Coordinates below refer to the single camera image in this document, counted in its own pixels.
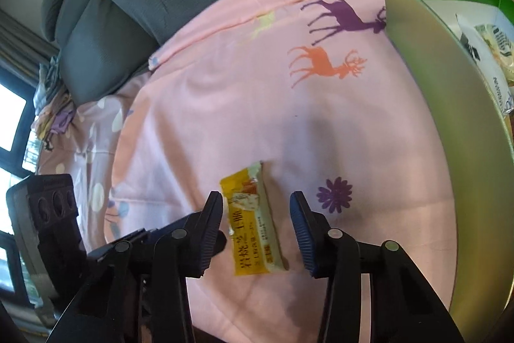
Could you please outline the yellow cheese bar packet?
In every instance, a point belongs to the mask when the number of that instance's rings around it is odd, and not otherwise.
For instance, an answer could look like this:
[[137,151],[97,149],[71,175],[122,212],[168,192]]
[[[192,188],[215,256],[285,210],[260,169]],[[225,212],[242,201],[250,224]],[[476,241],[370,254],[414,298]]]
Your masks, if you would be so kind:
[[224,177],[219,185],[226,202],[235,274],[285,272],[262,163],[255,162]]

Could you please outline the pale green cracker packet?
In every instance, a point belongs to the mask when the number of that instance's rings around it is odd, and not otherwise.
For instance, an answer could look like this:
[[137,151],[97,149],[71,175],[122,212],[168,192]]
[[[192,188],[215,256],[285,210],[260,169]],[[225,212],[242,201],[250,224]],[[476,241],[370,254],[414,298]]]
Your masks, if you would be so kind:
[[513,111],[513,98],[500,64],[494,58],[492,49],[462,15],[456,15],[461,31],[461,44],[467,49],[488,85],[501,114],[505,117]]

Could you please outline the mauve spotted quilt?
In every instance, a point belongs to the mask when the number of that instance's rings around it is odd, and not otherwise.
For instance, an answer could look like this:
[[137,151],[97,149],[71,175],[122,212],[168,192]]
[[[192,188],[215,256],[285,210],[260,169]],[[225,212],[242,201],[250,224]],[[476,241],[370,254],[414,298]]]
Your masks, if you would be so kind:
[[39,174],[71,175],[77,225],[87,252],[119,239],[129,204],[110,199],[111,172],[120,133],[131,105],[151,73],[142,73],[119,91],[77,108],[66,132],[52,138],[53,149],[38,158]]

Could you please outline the folded floral cloth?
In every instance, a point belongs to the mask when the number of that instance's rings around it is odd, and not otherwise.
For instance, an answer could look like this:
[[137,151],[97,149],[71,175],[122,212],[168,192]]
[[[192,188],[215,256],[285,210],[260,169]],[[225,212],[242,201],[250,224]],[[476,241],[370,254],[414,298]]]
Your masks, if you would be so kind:
[[52,140],[65,134],[76,115],[77,106],[66,87],[59,69],[58,57],[39,64],[39,80],[33,103],[35,119],[31,129],[41,141],[44,150],[53,150]]

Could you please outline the green cardboard box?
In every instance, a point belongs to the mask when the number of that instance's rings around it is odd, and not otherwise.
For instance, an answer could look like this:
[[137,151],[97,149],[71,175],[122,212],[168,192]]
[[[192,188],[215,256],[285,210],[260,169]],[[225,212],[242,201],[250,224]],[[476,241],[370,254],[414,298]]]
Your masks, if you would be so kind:
[[467,342],[513,339],[513,138],[503,72],[463,28],[513,32],[512,0],[385,0],[387,34],[430,108],[449,167],[457,262],[450,314]]

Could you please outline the pink deer print blanket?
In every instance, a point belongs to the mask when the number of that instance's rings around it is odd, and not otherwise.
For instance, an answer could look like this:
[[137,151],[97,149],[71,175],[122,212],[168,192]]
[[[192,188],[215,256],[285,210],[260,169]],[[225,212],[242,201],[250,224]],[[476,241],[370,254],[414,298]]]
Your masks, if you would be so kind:
[[[112,169],[114,239],[196,212],[261,162],[285,273],[236,276],[230,250],[188,282],[196,327],[227,342],[314,342],[326,284],[304,268],[289,197],[355,239],[398,241],[444,303],[456,218],[443,146],[383,31],[330,35],[336,0],[220,0],[150,59]],[[346,0],[369,21],[384,0]]]

